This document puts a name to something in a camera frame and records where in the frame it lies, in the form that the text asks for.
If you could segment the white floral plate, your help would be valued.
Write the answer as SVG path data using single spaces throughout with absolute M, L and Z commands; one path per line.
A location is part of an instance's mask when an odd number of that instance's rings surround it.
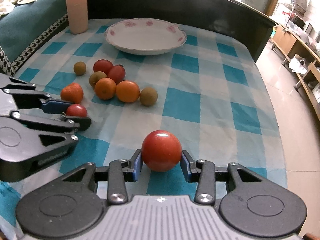
M 164 20 L 133 18 L 109 26 L 105 39 L 122 52 L 151 56 L 179 48 L 185 44 L 187 35 L 178 25 Z

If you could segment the wooden shelf unit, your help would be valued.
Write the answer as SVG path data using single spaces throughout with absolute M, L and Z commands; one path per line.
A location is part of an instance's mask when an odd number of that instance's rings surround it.
M 272 49 L 277 48 L 284 55 L 283 65 L 298 77 L 294 89 L 306 93 L 319 116 L 319 57 L 305 41 L 282 25 L 275 27 L 271 42 Z

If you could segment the teal houndstooth blanket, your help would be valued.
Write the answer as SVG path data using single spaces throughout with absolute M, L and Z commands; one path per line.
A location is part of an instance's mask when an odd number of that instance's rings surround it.
M 55 34 L 68 26 L 66 0 L 37 0 L 1 17 L 1 73 L 14 76 Z

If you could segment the cream cloth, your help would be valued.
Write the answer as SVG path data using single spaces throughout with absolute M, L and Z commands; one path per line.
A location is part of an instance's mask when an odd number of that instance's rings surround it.
M 37 0 L 1 0 L 0 16 L 5 16 L 11 13 L 17 5 L 29 4 Z

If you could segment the wrinkled orange tangerine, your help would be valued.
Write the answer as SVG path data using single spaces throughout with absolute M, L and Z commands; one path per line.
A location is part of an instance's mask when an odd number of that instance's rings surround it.
M 80 104 L 84 97 L 84 91 L 78 83 L 71 83 L 61 90 L 61 100 Z

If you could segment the dark wooden cabinet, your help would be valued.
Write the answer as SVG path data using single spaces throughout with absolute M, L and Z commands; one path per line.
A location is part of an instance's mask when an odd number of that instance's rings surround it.
M 156 18 L 232 37 L 254 61 L 276 22 L 236 0 L 87 0 L 89 19 Z

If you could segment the pink cylinder bottle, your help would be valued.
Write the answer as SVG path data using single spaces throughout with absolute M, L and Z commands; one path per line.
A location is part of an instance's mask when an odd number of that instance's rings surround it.
M 87 0 L 66 0 L 66 7 L 71 33 L 84 33 L 88 29 Z

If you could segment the blue checkered tablecloth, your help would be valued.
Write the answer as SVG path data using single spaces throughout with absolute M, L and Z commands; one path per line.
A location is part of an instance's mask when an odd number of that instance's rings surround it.
M 232 161 L 286 186 L 274 109 L 247 48 L 184 25 L 184 45 L 156 56 L 132 55 L 105 40 L 112 20 L 92 20 L 83 34 L 63 29 L 16 73 L 59 98 L 77 84 L 79 111 L 91 118 L 63 161 L 17 183 L 1 183 L 1 233 L 16 238 L 15 207 L 31 190 L 86 163 L 129 158 L 155 130 L 172 133 L 195 159 Z

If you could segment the lone green longan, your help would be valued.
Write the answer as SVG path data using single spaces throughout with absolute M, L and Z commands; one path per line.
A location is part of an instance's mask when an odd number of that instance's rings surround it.
M 87 69 L 86 64 L 82 61 L 75 63 L 73 66 L 74 73 L 77 76 L 84 75 L 86 72 L 86 69 Z

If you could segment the small red tomato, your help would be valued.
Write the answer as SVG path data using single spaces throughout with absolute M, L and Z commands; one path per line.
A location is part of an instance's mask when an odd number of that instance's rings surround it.
M 66 115 L 68 116 L 78 116 L 78 117 L 86 117 L 87 110 L 84 106 L 80 104 L 73 104 L 67 108 Z

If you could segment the large red tomato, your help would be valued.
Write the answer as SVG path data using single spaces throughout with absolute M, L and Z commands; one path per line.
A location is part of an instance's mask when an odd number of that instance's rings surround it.
M 178 138 L 164 130 L 149 133 L 141 148 L 142 160 L 155 172 L 167 172 L 181 160 L 182 146 Z

